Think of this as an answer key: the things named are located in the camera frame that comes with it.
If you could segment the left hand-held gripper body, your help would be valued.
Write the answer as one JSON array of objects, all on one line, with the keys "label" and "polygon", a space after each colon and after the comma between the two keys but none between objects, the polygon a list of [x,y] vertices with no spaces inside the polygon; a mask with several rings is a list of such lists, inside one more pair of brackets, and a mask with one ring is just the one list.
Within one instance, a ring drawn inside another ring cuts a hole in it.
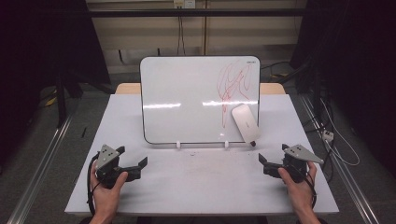
[{"label": "left hand-held gripper body", "polygon": [[[107,189],[112,189],[117,182],[118,177],[125,171],[125,168],[119,166],[120,155],[116,149],[103,145],[99,151],[96,162],[96,176],[99,182]],[[141,178],[141,173],[137,175],[128,174],[127,182]]]}]

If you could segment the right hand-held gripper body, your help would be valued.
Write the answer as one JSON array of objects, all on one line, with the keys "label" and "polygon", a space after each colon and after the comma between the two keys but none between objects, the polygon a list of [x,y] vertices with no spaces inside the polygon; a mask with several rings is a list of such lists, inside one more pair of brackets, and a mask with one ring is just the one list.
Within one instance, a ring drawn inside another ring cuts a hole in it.
[{"label": "right hand-held gripper body", "polygon": [[302,145],[295,145],[286,149],[283,152],[284,158],[281,164],[271,162],[273,165],[273,169],[269,176],[280,178],[278,169],[284,168],[288,171],[290,177],[294,182],[301,183],[305,179],[307,173],[307,163],[309,161],[316,162],[318,164],[324,163],[323,159],[321,159]]}]

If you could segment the white whiteboard eraser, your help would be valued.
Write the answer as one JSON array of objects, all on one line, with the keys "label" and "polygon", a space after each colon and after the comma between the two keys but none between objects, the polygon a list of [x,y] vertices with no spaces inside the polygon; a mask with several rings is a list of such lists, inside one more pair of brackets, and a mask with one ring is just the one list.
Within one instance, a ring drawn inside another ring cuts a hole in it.
[{"label": "white whiteboard eraser", "polygon": [[257,120],[248,105],[238,105],[232,110],[233,120],[240,138],[245,143],[257,141],[261,137]]}]

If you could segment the white whiteboard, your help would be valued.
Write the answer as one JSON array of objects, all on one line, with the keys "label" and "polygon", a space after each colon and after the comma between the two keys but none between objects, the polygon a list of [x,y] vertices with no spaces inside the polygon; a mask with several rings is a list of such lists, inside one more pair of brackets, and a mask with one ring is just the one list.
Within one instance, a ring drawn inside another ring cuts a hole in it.
[{"label": "white whiteboard", "polygon": [[140,75],[146,141],[245,143],[232,110],[248,105],[259,125],[260,65],[255,56],[143,59]]}]

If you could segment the person's right hand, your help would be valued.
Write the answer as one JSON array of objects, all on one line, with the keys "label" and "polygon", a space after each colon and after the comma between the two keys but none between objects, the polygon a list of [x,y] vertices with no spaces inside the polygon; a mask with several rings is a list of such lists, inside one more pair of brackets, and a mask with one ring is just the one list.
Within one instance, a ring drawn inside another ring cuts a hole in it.
[{"label": "person's right hand", "polygon": [[313,192],[311,187],[315,185],[317,167],[312,161],[309,161],[307,165],[309,167],[307,180],[301,183],[295,183],[286,169],[278,169],[278,173],[287,186],[290,202],[295,214],[303,211],[314,212],[312,208]]}]

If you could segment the person's left hand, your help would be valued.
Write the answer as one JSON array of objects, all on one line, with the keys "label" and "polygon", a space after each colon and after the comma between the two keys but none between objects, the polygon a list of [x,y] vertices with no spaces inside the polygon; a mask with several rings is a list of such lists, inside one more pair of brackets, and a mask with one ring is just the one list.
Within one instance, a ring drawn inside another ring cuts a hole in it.
[{"label": "person's left hand", "polygon": [[128,174],[126,172],[120,174],[114,187],[112,189],[106,189],[96,178],[95,165],[96,162],[93,163],[91,168],[91,184],[95,187],[93,191],[94,216],[115,217],[120,201],[120,190],[126,182]]}]

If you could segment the black metal stand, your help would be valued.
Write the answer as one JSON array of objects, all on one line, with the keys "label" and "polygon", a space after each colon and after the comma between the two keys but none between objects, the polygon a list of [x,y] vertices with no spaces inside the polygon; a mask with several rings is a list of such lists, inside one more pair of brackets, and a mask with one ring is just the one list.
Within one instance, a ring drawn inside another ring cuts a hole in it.
[{"label": "black metal stand", "polygon": [[63,81],[63,73],[59,72],[56,76],[56,95],[58,102],[58,128],[61,128],[66,120],[67,112],[66,112],[66,103],[64,97],[64,81]]}]

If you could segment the dark curtain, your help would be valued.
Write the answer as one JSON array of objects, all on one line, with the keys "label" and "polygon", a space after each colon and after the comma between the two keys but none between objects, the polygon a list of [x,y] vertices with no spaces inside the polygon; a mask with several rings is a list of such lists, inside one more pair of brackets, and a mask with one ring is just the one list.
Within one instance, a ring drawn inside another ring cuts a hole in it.
[{"label": "dark curtain", "polygon": [[86,0],[0,0],[0,170],[25,136],[50,86],[80,96],[81,82],[108,84]]},{"label": "dark curtain", "polygon": [[396,0],[306,0],[290,65],[311,63],[396,178]]}]

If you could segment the black horizontal bar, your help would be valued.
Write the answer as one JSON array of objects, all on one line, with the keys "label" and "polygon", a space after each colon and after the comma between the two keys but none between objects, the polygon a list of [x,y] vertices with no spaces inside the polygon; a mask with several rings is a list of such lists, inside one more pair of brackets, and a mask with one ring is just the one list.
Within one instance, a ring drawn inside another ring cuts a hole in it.
[{"label": "black horizontal bar", "polygon": [[309,14],[307,9],[270,8],[270,9],[128,9],[92,10],[93,18],[121,17],[293,17]]}]

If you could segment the aluminium floor rail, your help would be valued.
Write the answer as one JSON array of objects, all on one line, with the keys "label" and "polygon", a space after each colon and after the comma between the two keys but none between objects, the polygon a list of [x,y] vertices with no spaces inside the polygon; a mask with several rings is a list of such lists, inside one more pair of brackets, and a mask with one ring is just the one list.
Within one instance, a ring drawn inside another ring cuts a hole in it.
[{"label": "aluminium floor rail", "polygon": [[43,184],[47,172],[54,160],[54,157],[64,140],[64,136],[67,133],[70,123],[73,119],[73,115],[68,115],[62,125],[56,129],[49,146],[46,149],[44,156],[42,157],[38,167],[35,169],[32,178],[30,179],[25,191],[21,195],[16,207],[14,208],[7,224],[24,224],[30,209],[38,195],[38,192]]},{"label": "aluminium floor rail", "polygon": [[324,144],[326,152],[330,154],[333,167],[337,170],[343,183],[345,184],[346,190],[348,191],[353,203],[358,209],[363,219],[363,222],[365,224],[379,224],[379,219],[375,215],[373,207],[370,205],[369,201],[367,200],[366,196],[364,195],[357,181],[353,177],[353,174],[350,172],[350,168],[357,167],[360,164],[361,159],[359,157],[359,154],[356,152],[355,148],[348,143],[345,137],[341,135],[340,132],[337,130],[336,126],[334,125],[332,115],[329,112],[329,109],[327,108],[326,104],[322,100],[319,100],[319,107],[323,109],[324,115],[330,122],[333,130],[341,137],[341,139],[350,147],[352,152],[355,154],[356,158],[358,159],[357,162],[347,161],[341,156],[336,145],[332,145],[331,143],[322,139],[322,132],[325,130],[325,128],[324,128],[324,124],[318,120],[318,116],[314,114],[314,104],[306,95],[300,96],[300,100],[304,105],[306,113],[311,119],[311,122],[313,123],[314,127],[317,129],[318,137]]}]

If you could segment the white wall socket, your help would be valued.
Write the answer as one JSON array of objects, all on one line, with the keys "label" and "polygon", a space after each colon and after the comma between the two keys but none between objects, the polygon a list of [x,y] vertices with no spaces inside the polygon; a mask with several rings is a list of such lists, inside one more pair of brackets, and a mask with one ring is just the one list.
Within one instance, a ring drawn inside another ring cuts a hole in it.
[{"label": "white wall socket", "polygon": [[196,8],[195,0],[173,0],[174,8],[186,8],[194,9]]}]

